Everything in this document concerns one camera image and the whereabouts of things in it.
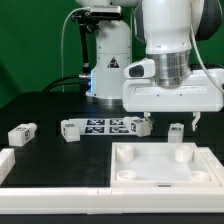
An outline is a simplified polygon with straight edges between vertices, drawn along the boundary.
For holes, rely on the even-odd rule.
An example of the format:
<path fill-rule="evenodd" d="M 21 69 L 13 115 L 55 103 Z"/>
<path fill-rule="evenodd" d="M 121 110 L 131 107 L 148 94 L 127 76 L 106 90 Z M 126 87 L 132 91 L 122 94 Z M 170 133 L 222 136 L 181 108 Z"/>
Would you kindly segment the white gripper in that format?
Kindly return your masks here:
<path fill-rule="evenodd" d="M 220 111 L 224 94 L 209 80 L 203 70 L 193 70 L 182 83 L 160 87 L 154 81 L 155 62 L 143 59 L 124 70 L 123 107 L 128 112 L 144 112 L 153 130 L 150 112 L 193 112 L 192 130 L 196 131 L 200 112 Z"/>

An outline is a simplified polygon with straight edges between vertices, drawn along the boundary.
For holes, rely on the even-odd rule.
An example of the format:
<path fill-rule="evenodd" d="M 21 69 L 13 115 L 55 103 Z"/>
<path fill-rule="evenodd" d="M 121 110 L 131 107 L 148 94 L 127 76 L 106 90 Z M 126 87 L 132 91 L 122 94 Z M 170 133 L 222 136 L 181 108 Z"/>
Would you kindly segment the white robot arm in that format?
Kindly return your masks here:
<path fill-rule="evenodd" d="M 76 0 L 96 32 L 87 96 L 128 112 L 202 112 L 224 107 L 224 71 L 188 63 L 196 42 L 222 22 L 219 0 Z"/>

